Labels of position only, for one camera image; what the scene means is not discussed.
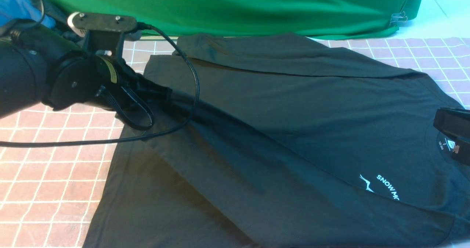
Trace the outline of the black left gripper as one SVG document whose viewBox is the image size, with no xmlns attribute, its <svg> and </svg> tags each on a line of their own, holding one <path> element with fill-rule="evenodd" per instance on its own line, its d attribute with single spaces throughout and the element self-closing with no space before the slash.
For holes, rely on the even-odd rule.
<svg viewBox="0 0 470 248">
<path fill-rule="evenodd" d="M 138 100 L 132 100 L 126 90 Z M 93 54 L 64 57 L 47 76 L 46 105 L 56 111 L 74 104 L 136 111 L 138 102 L 167 101 L 170 96 L 171 89 L 144 78 L 122 58 Z"/>
</svg>

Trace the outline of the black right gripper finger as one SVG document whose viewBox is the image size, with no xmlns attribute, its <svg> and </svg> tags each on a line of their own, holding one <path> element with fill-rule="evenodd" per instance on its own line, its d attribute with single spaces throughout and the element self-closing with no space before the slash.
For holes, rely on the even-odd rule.
<svg viewBox="0 0 470 248">
<path fill-rule="evenodd" d="M 436 111 L 433 126 L 453 141 L 470 140 L 470 111 L 460 108 L 440 108 Z"/>
<path fill-rule="evenodd" d="M 470 166 L 470 141 L 468 138 L 457 136 L 451 152 L 451 158 L 463 165 Z"/>
</svg>

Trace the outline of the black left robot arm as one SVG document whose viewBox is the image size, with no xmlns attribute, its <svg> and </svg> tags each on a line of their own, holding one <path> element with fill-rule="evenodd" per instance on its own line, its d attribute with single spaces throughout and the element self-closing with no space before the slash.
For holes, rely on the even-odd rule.
<svg viewBox="0 0 470 248">
<path fill-rule="evenodd" d="M 40 25 L 17 23 L 1 38 L 1 117 L 45 104 L 139 111 L 168 101 L 171 89 L 134 72 L 120 57 L 94 54 Z"/>
</svg>

